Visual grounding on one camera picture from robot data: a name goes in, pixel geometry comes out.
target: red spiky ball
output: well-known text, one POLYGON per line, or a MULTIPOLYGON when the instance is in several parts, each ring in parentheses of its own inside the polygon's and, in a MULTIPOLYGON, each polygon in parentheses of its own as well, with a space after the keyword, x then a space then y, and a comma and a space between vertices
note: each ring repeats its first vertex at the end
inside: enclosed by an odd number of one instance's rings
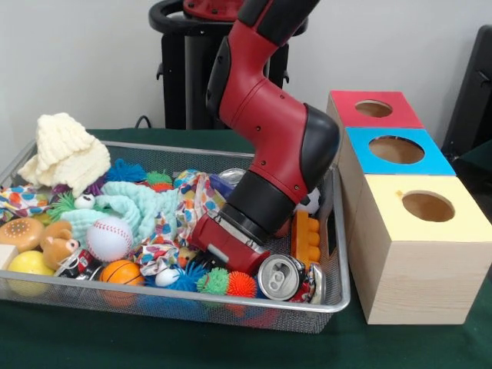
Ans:
POLYGON ((254 298, 256 296, 256 283, 254 279, 246 273, 233 271, 229 274, 228 295, 254 298))

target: teddy bear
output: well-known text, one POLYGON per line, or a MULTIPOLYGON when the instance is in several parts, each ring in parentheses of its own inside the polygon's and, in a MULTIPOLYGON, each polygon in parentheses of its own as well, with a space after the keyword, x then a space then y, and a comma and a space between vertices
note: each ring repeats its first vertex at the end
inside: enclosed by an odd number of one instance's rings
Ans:
POLYGON ((56 221, 46 227, 40 245, 45 265, 54 271, 80 246, 78 241, 71 237, 71 224, 67 221, 56 221))

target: red robot arm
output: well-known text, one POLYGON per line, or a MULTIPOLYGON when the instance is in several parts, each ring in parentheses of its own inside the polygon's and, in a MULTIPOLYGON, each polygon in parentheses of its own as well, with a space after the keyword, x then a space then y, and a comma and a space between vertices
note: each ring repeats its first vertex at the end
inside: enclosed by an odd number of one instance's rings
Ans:
POLYGON ((253 143, 254 161, 194 243, 230 269, 256 272, 261 246, 321 181, 337 152, 337 125, 268 81, 264 66, 319 0, 247 0, 222 42, 208 86, 208 109, 253 143))

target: cable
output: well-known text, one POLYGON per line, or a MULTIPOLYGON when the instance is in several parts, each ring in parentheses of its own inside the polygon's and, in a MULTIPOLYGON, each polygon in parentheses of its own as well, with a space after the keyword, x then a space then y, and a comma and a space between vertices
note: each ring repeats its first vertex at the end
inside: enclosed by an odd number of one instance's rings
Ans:
POLYGON ((137 124, 135 125, 135 128, 139 128, 140 127, 140 123, 141 121, 146 121, 147 122, 147 127, 148 128, 152 128, 152 123, 151 123, 151 120, 148 118, 147 115, 142 115, 138 120, 137 120, 137 124))

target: metal basket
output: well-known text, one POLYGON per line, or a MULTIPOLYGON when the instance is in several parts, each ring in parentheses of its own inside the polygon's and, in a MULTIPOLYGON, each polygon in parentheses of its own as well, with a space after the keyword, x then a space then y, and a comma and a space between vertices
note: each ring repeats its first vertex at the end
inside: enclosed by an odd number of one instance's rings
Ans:
MULTIPOLYGON (((253 158, 249 154, 223 151, 104 143, 113 161, 123 158, 130 163, 140 163, 146 171, 166 169, 167 173, 174 173, 195 168, 217 173, 228 168, 247 168, 253 158)), ((28 145, 0 175, 0 185, 8 187, 23 184, 16 172, 35 152, 35 144, 28 145)), ((341 186, 337 168, 332 168, 327 173, 321 184, 321 193, 318 218, 321 223, 321 267, 326 274, 327 296, 320 305, 214 296, 9 271, 0 271, 0 299, 279 331, 319 333, 331 315, 343 310, 350 301, 341 186), (328 224, 332 224, 334 228, 330 231, 330 237, 327 232, 328 224)), ((274 253, 288 254, 290 244, 290 236, 287 236, 269 242, 266 248, 274 253)))

